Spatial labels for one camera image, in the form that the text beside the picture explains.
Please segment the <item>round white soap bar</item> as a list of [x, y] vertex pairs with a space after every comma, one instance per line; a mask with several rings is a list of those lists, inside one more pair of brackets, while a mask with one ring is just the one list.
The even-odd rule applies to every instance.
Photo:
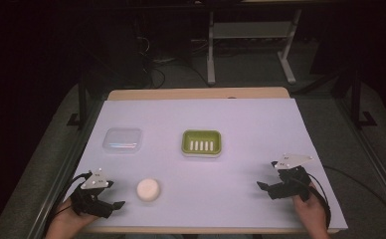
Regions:
[[139, 199], [142, 201], [154, 201], [160, 194], [160, 184], [154, 178], [144, 178], [138, 182], [136, 193]]

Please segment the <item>green soap dish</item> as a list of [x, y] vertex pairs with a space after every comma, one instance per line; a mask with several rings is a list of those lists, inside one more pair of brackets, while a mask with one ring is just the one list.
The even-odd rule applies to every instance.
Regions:
[[185, 130], [181, 150], [191, 157], [218, 157], [222, 151], [221, 134], [216, 130]]

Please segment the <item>person's left hand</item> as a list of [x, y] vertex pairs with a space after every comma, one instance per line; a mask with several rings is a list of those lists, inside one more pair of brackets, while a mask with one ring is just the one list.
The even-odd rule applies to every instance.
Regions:
[[67, 198], [58, 207], [57, 215], [50, 223], [45, 239], [73, 239], [82, 229], [96, 220], [98, 217], [94, 215], [78, 215], [72, 209], [72, 200]]

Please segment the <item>black metal stand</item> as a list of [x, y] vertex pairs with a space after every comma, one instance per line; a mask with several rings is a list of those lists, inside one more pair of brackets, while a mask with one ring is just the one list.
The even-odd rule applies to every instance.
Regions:
[[370, 112], [360, 110], [361, 102], [361, 80], [357, 69], [353, 71], [351, 84], [351, 109], [350, 116], [353, 124], [362, 129], [364, 126], [377, 126], [377, 123]]
[[72, 114], [70, 116], [67, 125], [76, 126], [78, 129], [82, 129], [88, 117], [87, 88], [84, 78], [80, 78], [78, 83], [78, 103], [79, 111], [76, 114]]

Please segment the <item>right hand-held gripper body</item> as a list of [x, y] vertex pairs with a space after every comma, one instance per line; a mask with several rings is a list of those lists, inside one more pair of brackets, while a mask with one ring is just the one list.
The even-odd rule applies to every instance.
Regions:
[[272, 166], [279, 173], [281, 182], [272, 185], [270, 190], [280, 191], [282, 198], [298, 195], [302, 201], [307, 201], [310, 178], [303, 165], [310, 161], [312, 161], [311, 156], [291, 153], [284, 153], [279, 160], [272, 161]]

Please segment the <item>clear plastic lid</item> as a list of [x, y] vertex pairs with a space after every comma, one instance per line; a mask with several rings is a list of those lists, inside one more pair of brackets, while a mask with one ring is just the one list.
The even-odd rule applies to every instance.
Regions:
[[142, 130], [136, 127], [110, 128], [102, 142], [107, 153], [136, 153], [142, 144]]

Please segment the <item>white table mat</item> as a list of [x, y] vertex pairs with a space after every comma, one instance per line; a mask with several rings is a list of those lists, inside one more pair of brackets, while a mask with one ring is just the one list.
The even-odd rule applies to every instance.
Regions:
[[[113, 127], [140, 128], [140, 150], [105, 152], [102, 142]], [[222, 137], [219, 156], [186, 156], [181, 143], [188, 129], [218, 131]], [[312, 157], [304, 168], [319, 180], [328, 197], [330, 227], [346, 229], [343, 213], [293, 99], [107, 101], [77, 171], [101, 168], [113, 183], [101, 199], [125, 202], [109, 218], [94, 223], [94, 231], [300, 230], [290, 199], [272, 200], [257, 184], [278, 182], [272, 161], [284, 153]], [[145, 202], [137, 196], [137, 184], [144, 178], [154, 178], [160, 184], [160, 194], [154, 201]]]

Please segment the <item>white metal desk frame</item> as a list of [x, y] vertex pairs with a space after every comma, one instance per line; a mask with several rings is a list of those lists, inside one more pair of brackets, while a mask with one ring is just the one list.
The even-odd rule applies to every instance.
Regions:
[[207, 84], [216, 84], [214, 64], [214, 41], [222, 39], [285, 39], [286, 44], [278, 51], [279, 62], [289, 84], [294, 85], [296, 79], [288, 60], [290, 48], [295, 36], [301, 10], [294, 12], [290, 21], [277, 22], [234, 22], [217, 23], [214, 13], [209, 14], [208, 54], [207, 54]]

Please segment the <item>aluminium frame rail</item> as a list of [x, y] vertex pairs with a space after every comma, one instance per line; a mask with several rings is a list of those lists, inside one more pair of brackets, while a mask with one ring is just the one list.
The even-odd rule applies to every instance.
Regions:
[[84, 127], [76, 128], [70, 133], [70, 138], [64, 140], [65, 154], [58, 157], [59, 167], [54, 170], [50, 178], [51, 185], [47, 187], [48, 193], [29, 231], [28, 239], [44, 237], [46, 227], [55, 215], [58, 205], [65, 199], [102, 105], [103, 101], [89, 103], [88, 117]]
[[376, 121], [369, 112], [363, 112], [357, 114], [357, 120], [354, 120], [352, 113], [344, 100], [335, 100], [335, 104], [338, 107], [341, 115], [345, 118], [348, 126], [355, 135], [360, 146], [363, 148], [369, 162], [371, 163], [376, 176], [378, 177], [379, 184], [381, 185], [386, 195], [386, 168], [381, 161], [380, 156], [375, 152], [371, 146], [369, 139], [363, 132], [366, 126], [376, 126]]

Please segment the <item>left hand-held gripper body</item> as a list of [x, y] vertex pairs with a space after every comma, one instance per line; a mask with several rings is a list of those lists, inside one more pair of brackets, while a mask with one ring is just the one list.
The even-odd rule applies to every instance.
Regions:
[[102, 169], [85, 173], [83, 178], [85, 181], [80, 183], [70, 196], [72, 209], [78, 215], [89, 214], [94, 216], [97, 216], [97, 211], [100, 208], [112, 209], [111, 204], [98, 199], [98, 196], [106, 188], [112, 186], [112, 182], [105, 179]]

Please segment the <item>person's right hand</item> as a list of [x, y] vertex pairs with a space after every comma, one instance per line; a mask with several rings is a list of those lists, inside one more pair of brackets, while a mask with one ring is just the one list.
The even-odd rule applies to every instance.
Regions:
[[311, 239], [331, 239], [327, 232], [325, 211], [317, 197], [309, 195], [303, 202], [299, 196], [293, 196], [294, 210]]

